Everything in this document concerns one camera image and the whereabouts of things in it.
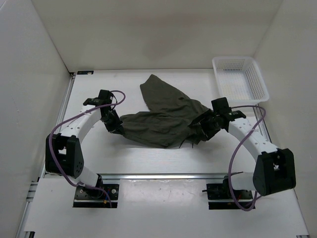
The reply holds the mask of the olive green shorts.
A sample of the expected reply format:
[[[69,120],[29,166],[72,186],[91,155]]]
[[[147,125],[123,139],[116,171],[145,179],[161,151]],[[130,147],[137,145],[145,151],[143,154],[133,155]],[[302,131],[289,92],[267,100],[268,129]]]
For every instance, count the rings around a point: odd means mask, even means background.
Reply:
[[[191,124],[206,106],[153,74],[140,89],[149,110],[121,116],[126,139],[156,148],[206,141],[201,126]]]

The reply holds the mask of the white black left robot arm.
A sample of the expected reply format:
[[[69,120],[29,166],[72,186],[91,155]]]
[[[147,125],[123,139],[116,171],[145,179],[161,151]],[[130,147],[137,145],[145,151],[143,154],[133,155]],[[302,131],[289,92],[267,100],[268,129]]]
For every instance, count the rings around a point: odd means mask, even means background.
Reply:
[[[124,134],[115,106],[125,97],[119,90],[100,90],[97,97],[84,101],[78,115],[55,126],[46,139],[46,172],[64,176],[72,186],[86,187],[92,198],[101,197],[104,186],[100,175],[85,166],[81,143],[99,121],[109,133]]]

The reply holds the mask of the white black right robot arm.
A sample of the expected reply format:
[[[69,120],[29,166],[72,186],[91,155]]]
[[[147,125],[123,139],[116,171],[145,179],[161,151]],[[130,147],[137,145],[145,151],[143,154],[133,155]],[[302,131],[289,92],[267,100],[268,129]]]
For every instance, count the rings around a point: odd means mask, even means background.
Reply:
[[[234,198],[241,190],[255,191],[267,196],[296,186],[294,154],[290,149],[280,149],[256,131],[239,106],[230,107],[225,97],[213,100],[212,109],[192,121],[198,125],[207,140],[220,130],[226,130],[239,140],[237,148],[244,146],[254,158],[256,165],[252,173],[233,173],[228,169],[223,194]]]

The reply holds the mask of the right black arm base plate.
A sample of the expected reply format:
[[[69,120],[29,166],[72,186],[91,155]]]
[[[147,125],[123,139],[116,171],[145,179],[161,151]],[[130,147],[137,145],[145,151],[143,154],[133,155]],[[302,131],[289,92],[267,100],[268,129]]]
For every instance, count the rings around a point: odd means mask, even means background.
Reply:
[[[238,210],[229,189],[222,183],[207,183],[202,190],[208,197],[209,210]],[[233,190],[238,203],[249,208],[253,201],[253,194],[249,190]]]

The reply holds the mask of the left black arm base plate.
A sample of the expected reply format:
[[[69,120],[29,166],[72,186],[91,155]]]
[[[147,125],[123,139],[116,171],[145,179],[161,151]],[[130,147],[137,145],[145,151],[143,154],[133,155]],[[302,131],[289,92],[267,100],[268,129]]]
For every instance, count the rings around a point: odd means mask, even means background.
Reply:
[[[78,186],[75,190],[73,207],[74,208],[117,208],[119,197],[119,184],[104,183],[103,190],[109,198],[100,190],[87,189]]]

